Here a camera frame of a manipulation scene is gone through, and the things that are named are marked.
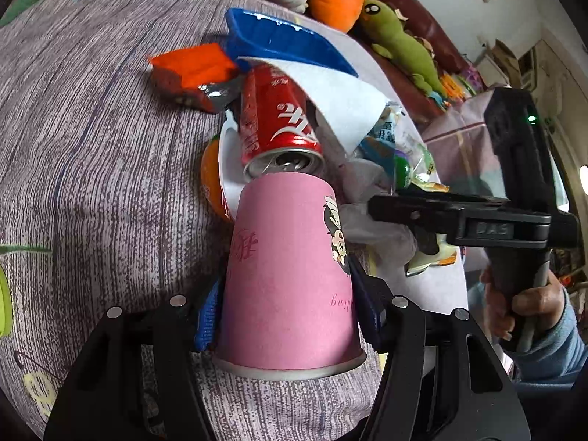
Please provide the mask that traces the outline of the person's right hand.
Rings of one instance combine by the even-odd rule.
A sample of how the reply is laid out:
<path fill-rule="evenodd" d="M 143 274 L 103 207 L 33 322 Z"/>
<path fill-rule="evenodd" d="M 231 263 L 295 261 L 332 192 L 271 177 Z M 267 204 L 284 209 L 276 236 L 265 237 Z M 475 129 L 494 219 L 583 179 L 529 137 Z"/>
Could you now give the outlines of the person's right hand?
<path fill-rule="evenodd" d="M 510 303 L 494 286 L 491 268 L 486 268 L 481 275 L 485 285 L 485 319 L 490 333 L 502 340 L 510 340 L 515 327 L 514 316 L 530 316 L 538 322 L 539 330 L 550 330 L 562 317 L 565 308 L 563 285 L 551 272 L 547 272 L 544 286 L 532 288 L 516 295 Z"/>

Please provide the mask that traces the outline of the blue sleeve forearm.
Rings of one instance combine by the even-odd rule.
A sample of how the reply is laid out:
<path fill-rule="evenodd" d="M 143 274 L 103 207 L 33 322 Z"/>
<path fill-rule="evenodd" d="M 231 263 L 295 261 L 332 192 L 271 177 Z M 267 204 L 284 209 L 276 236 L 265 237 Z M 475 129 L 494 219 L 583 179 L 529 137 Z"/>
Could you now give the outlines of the blue sleeve forearm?
<path fill-rule="evenodd" d="M 518 370 L 515 382 L 525 390 L 564 390 L 575 382 L 587 361 L 587 345 L 576 327 L 569 296 L 562 289 L 564 309 L 558 323 L 546 330 L 526 354 L 508 351 Z"/>

